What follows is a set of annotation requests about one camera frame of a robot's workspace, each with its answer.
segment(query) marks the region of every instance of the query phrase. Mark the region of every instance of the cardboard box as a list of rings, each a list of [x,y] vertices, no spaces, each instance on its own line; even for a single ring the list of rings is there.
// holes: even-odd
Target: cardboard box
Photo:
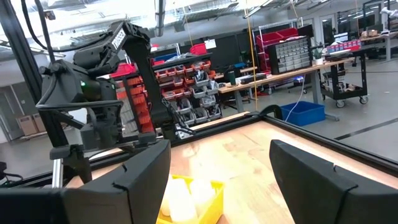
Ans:
[[[44,124],[43,124],[43,121],[42,121],[42,118],[40,117],[40,115],[39,115],[38,113],[37,113],[37,114],[33,114],[33,119],[34,119],[34,121],[35,121],[37,130],[38,130],[39,132],[44,132],[44,131],[46,131],[46,130],[45,130],[45,127],[44,127]]]
[[[25,136],[37,133],[37,127],[31,115],[18,118],[19,125],[21,126]]]

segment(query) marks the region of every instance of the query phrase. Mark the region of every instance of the white paper sign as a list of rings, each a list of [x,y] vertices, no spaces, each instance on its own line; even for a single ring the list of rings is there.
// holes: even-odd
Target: white paper sign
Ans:
[[[212,39],[212,40],[205,40],[205,44],[206,44],[206,49],[212,49],[212,48],[216,48],[216,40]]]

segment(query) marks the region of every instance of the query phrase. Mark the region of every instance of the black clamp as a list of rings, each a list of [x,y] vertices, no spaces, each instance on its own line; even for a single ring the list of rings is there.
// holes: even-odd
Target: black clamp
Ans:
[[[93,180],[90,161],[85,158],[83,145],[73,144],[55,147],[50,151],[50,159],[63,159],[63,165],[71,167],[81,178],[83,183]]]

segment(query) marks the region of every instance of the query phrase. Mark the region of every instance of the green plant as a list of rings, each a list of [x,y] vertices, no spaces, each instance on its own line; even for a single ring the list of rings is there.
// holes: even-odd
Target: green plant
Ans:
[[[322,50],[323,49],[315,49],[312,51],[312,55],[314,59],[321,59],[322,58]]]

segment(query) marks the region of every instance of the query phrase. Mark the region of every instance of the yellow bin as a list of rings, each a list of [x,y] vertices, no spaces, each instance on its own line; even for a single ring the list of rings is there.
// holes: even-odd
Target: yellow bin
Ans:
[[[193,181],[191,177],[184,177],[180,175],[173,175],[173,179],[184,179],[187,187]],[[223,214],[224,210],[224,183],[219,181],[211,181],[211,186],[216,190],[216,197],[209,205],[206,211],[199,216],[196,224],[216,224]],[[159,212],[156,224],[172,224],[171,218],[164,216]]]

